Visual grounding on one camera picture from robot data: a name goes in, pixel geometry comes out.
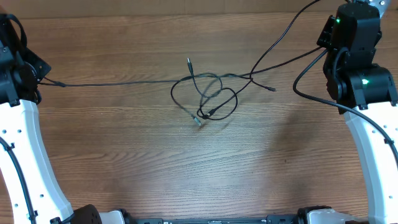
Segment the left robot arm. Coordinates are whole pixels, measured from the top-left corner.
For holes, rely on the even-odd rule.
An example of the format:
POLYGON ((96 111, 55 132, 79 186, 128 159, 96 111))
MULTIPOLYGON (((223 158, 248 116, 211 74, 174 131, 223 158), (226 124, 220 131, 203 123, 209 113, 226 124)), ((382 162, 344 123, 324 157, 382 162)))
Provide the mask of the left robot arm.
POLYGON ((21 23, 1 14, 1 172, 14 223, 127 223, 122 211, 74 210, 55 178, 40 131, 40 81, 51 70, 27 47, 21 23))

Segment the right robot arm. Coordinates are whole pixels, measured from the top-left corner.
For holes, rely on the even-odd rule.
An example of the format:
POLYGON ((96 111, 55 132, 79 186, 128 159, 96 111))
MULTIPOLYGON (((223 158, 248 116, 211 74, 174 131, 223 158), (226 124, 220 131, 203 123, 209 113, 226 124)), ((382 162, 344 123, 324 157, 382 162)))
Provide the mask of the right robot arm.
POLYGON ((397 223, 397 89, 373 63, 389 1, 348 1, 317 40, 327 49, 326 89, 357 147, 368 195, 368 223, 397 223))

